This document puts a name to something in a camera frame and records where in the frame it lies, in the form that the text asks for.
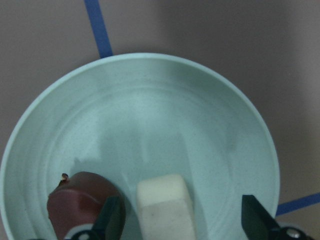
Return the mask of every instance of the bowl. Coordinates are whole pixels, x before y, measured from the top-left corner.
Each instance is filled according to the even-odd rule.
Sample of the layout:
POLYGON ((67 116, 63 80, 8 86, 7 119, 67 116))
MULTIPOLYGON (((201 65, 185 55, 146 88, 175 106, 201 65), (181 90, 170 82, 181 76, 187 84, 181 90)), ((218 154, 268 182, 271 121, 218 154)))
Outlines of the bowl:
POLYGON ((0 201, 9 240, 55 239, 48 195, 62 173, 102 175, 123 193, 123 240, 141 239, 136 185, 180 174, 197 239, 246 239, 243 194, 275 215, 279 165, 271 135, 247 97, 193 61, 131 53, 84 65, 49 86, 5 148, 0 201))

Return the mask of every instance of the bowl rim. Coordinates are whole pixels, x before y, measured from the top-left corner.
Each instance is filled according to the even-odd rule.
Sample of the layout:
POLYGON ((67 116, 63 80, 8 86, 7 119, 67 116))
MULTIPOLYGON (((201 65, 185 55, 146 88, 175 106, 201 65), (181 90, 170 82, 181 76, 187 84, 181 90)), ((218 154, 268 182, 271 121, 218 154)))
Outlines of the bowl rim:
POLYGON ((21 129, 21 127, 24 125, 26 119, 29 117, 29 115, 33 112, 33 110, 42 102, 44 98, 46 98, 54 89, 58 88, 60 85, 71 79, 72 77, 79 75, 89 69, 95 68, 100 65, 108 64, 108 63, 114 63, 118 61, 127 61, 127 60, 134 60, 134 59, 155 59, 155 60, 166 60, 170 62, 176 62, 180 64, 184 64, 186 66, 190 66, 192 68, 196 68, 200 71, 203 71, 213 77, 215 77, 217 80, 219 80, 221 83, 226 85, 229 89, 231 89, 236 95, 238 95, 246 104, 246 106, 250 109, 250 111, 254 114, 256 119, 258 120, 260 126, 263 129, 264 135, 266 136, 269 149, 271 150, 271 156, 272 161, 275 169, 275 188, 274 188, 274 202, 272 205, 272 209, 270 211, 270 214, 272 216, 275 216, 279 197, 280 197, 280 167, 279 167, 279 161, 277 156, 276 147, 274 144, 274 141, 272 139, 271 133, 263 120, 262 116, 256 109, 256 107, 253 105, 253 103, 248 99, 248 97, 239 89, 237 88, 233 83, 231 83, 229 80, 227 80, 225 77, 220 75, 219 73, 215 72, 214 70, 200 64, 197 62, 194 62, 192 60, 179 57, 179 56, 173 56, 163 53, 151 53, 151 52, 135 52, 135 53, 124 53, 114 56, 108 56, 105 58, 101 58, 95 61, 92 61, 90 63, 87 63, 85 65, 82 65, 71 72, 65 74, 64 76, 60 77, 58 80, 56 80, 54 83, 49 85, 40 95, 38 95, 35 100, 26 108, 22 116, 19 118, 18 122, 16 123, 8 142, 5 146, 4 153, 1 160, 0 165, 0 213, 2 218, 2 223, 5 229, 5 232, 7 234, 7 237, 9 240, 14 240, 11 227, 8 221, 7 212, 5 209, 5 176, 6 176, 6 168, 7 168, 7 162, 9 159, 9 155, 11 152, 11 149, 13 147, 13 144, 17 138, 17 135, 21 129))

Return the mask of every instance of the gray surface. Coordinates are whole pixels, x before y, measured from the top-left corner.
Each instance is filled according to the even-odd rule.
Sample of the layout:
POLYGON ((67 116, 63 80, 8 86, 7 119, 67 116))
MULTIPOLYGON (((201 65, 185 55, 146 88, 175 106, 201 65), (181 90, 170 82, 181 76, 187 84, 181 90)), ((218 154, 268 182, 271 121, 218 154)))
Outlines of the gray surface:
MULTIPOLYGON (((249 97, 277 147, 281 203, 320 192, 319 1, 101 0, 100 6, 114 54, 185 57, 249 97)), ((99 54, 82 1, 4 1, 0 23, 3 153, 31 101, 99 54)), ((319 216, 317 204, 279 220, 320 239, 319 216)))

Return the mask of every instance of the blue tape line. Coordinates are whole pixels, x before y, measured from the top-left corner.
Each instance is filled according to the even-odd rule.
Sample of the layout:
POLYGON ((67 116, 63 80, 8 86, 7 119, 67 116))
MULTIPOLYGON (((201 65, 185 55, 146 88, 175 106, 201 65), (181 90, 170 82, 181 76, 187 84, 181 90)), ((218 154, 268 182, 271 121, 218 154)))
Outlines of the blue tape line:
POLYGON ((320 203, 320 192, 280 204, 275 215, 280 216, 318 203, 320 203))
POLYGON ((89 16, 93 35, 100 54, 100 58, 112 56, 112 49, 108 38, 104 18, 98 0, 84 0, 89 16))

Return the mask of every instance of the sponge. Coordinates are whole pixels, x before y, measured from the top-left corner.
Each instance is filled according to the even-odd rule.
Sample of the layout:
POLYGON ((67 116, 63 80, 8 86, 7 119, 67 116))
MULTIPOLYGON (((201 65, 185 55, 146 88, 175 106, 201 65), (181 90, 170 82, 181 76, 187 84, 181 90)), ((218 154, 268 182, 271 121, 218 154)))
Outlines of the sponge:
POLYGON ((144 240, 195 240, 192 201, 181 175, 138 183, 137 214, 144 240))

